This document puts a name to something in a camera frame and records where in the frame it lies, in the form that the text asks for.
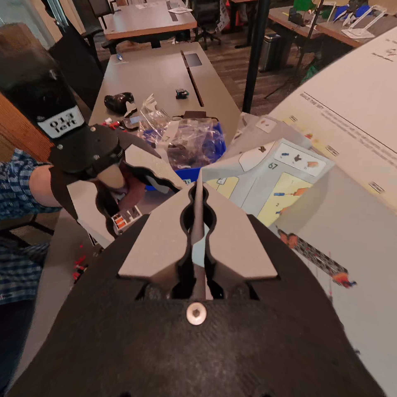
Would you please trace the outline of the blue plastic bin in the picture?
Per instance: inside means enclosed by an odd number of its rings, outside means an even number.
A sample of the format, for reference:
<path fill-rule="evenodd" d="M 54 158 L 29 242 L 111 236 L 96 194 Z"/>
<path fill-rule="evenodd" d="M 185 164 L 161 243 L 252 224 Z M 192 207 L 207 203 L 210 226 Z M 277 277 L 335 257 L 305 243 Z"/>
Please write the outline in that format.
<path fill-rule="evenodd" d="M 138 135 L 167 160 L 186 184 L 198 179 L 202 167 L 218 161 L 226 143 L 218 119 L 166 122 L 164 127 L 142 126 Z"/>

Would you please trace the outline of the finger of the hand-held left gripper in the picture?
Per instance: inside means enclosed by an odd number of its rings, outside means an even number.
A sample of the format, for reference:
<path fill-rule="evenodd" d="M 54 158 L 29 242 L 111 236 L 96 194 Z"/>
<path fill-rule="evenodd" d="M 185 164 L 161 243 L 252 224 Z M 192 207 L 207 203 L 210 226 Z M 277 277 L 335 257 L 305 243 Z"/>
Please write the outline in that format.
<path fill-rule="evenodd" d="M 186 187 L 167 161 L 146 149 L 130 145 L 125 150 L 125 163 L 137 179 L 161 193 L 177 193 Z"/>
<path fill-rule="evenodd" d="M 114 232 L 107 225 L 110 219 L 97 206 L 98 190 L 93 182 L 75 181 L 67 185 L 77 215 L 77 222 L 104 249 L 114 242 Z"/>

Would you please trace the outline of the clear acrylic stand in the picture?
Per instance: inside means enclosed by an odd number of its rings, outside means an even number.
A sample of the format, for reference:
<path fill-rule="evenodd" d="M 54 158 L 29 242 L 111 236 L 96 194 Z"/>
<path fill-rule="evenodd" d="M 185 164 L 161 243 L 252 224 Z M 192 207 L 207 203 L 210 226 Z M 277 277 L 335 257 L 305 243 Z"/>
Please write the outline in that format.
<path fill-rule="evenodd" d="M 361 13 L 359 17 L 356 16 L 356 12 L 347 12 L 341 32 L 354 40 L 374 38 L 375 35 L 369 32 L 370 27 L 380 21 L 386 14 L 387 8 L 379 5 L 366 6 L 365 12 Z"/>

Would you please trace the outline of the dark navy t-shirt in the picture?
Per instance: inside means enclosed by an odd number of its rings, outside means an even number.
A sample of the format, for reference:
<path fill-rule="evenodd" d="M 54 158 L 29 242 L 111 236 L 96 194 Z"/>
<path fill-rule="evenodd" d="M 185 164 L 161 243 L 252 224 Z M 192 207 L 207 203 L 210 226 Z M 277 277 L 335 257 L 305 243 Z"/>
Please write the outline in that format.
<path fill-rule="evenodd" d="M 6 394 L 17 369 L 34 314 L 35 301 L 0 306 L 0 395 Z"/>

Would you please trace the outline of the clear plastic bags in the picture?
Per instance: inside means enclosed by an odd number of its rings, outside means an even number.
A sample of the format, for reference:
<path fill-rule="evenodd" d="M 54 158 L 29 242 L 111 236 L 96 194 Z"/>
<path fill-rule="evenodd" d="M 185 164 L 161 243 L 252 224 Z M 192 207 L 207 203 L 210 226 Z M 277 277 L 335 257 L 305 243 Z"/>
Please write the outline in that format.
<path fill-rule="evenodd" d="M 157 107 L 153 95 L 141 106 L 137 135 L 175 171 L 207 166 L 219 160 L 226 151 L 217 119 L 168 116 Z"/>

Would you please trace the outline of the person's left hand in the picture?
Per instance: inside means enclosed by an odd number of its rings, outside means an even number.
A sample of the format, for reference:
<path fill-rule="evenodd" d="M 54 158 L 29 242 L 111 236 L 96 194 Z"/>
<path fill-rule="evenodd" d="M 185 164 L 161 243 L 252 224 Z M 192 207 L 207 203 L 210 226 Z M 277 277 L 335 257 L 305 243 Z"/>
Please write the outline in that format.
<path fill-rule="evenodd" d="M 138 204 L 145 195 L 145 184 L 133 175 L 132 169 L 121 163 L 120 171 L 126 181 L 126 195 L 119 201 L 119 210 L 128 210 Z"/>

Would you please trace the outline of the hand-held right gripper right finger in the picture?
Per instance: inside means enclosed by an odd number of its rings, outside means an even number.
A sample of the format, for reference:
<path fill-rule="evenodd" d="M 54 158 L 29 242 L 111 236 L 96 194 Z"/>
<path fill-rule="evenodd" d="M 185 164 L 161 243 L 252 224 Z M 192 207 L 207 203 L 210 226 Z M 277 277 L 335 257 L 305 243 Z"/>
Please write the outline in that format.
<path fill-rule="evenodd" d="M 204 268 L 211 288 L 231 291 L 278 274 L 248 214 L 207 183 L 203 184 Z"/>

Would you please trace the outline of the person's left forearm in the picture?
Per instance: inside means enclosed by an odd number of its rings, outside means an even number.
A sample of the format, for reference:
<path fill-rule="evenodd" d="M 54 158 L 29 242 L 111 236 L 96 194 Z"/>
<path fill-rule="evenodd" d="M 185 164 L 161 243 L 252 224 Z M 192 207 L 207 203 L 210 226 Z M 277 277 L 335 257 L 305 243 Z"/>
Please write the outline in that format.
<path fill-rule="evenodd" d="M 51 188 L 52 165 L 41 165 L 36 167 L 29 178 L 30 192 L 40 205 L 45 207 L 61 208 L 61 204 L 56 200 Z"/>

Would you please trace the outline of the pile of red lego pins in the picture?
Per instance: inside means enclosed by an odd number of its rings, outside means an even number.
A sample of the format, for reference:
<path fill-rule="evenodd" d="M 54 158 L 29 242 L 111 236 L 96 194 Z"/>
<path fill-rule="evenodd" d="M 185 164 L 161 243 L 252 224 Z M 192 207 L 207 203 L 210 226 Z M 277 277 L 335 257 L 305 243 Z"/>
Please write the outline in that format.
<path fill-rule="evenodd" d="M 88 254 L 87 254 L 87 247 L 83 243 L 79 244 L 79 250 L 78 250 L 78 255 L 77 258 L 74 261 L 74 266 L 73 266 L 73 284 L 76 284 L 79 279 L 82 277 L 82 275 L 85 273 L 85 271 L 88 268 Z"/>

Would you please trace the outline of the black bulky device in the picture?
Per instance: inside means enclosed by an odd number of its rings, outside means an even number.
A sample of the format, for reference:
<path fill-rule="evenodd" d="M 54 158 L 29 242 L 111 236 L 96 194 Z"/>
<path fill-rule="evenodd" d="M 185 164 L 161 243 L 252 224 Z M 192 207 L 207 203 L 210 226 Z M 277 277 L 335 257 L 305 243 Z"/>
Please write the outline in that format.
<path fill-rule="evenodd" d="M 127 103 L 134 104 L 134 97 L 131 92 L 122 92 L 116 95 L 106 95 L 104 97 L 105 107 L 119 115 L 125 114 L 127 109 Z"/>

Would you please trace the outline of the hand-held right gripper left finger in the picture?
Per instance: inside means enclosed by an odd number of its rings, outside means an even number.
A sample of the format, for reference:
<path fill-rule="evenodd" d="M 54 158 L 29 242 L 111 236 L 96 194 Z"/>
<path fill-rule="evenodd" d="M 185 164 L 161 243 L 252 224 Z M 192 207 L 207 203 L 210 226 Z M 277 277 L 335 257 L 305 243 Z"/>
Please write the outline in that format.
<path fill-rule="evenodd" d="M 154 209 L 118 271 L 166 292 L 192 292 L 196 277 L 192 262 L 196 183 L 185 186 Z"/>

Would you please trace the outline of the black support pole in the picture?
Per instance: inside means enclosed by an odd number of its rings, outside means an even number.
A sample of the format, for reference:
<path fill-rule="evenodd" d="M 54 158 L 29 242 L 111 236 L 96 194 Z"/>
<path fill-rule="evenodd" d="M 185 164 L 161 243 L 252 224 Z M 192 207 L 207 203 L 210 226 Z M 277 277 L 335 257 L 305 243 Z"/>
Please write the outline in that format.
<path fill-rule="evenodd" d="M 251 52 L 250 52 L 249 66 L 247 70 L 246 86 L 245 86 L 245 93 L 244 93 L 243 106 L 242 106 L 242 112 L 245 113 L 250 113 L 251 111 L 259 61 L 261 57 L 262 44 L 264 42 L 265 29 L 270 11 L 270 4 L 271 4 L 270 0 L 258 1 L 258 9 L 256 13 L 256 21 L 252 34 Z"/>

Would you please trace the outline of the white printed task sheet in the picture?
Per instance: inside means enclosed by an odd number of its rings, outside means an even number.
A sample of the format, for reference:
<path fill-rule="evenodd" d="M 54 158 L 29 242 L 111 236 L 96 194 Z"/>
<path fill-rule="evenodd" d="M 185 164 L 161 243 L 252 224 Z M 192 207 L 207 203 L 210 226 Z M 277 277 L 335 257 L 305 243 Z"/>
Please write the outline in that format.
<path fill-rule="evenodd" d="M 269 116 L 307 137 L 396 213 L 396 27 L 317 73 Z"/>

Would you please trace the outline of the instruction booklet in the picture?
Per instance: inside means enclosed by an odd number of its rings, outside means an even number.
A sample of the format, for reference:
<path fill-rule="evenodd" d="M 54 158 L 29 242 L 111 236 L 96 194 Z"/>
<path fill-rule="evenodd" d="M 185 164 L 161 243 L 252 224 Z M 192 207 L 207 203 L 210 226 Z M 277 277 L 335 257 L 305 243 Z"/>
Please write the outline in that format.
<path fill-rule="evenodd" d="M 257 217 L 314 274 L 353 349 L 396 396 L 396 214 L 331 155 L 273 118 L 243 115 L 202 180 Z"/>

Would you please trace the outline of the silver trash can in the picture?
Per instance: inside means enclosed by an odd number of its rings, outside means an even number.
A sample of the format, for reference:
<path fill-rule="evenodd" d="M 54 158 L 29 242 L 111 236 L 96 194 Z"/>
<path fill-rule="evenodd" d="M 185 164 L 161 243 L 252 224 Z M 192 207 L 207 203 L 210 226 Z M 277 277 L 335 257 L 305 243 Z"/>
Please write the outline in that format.
<path fill-rule="evenodd" d="M 258 71 L 278 72 L 287 67 L 294 36 L 280 36 L 277 33 L 269 33 L 264 37 Z"/>

